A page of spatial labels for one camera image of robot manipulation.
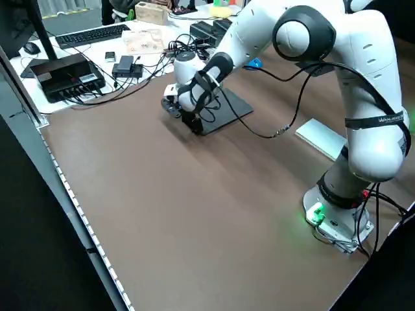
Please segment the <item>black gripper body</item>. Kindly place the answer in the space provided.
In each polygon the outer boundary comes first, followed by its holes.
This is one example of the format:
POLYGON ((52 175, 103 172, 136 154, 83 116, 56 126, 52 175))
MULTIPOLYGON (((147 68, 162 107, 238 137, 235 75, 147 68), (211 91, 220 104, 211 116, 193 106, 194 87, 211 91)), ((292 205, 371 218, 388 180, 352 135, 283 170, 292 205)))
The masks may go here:
POLYGON ((184 109, 181 110, 181 118, 182 118, 182 122, 188 127, 189 127, 189 123, 191 122, 191 120, 200 119, 199 117, 196 116, 195 113, 185 111, 184 109))

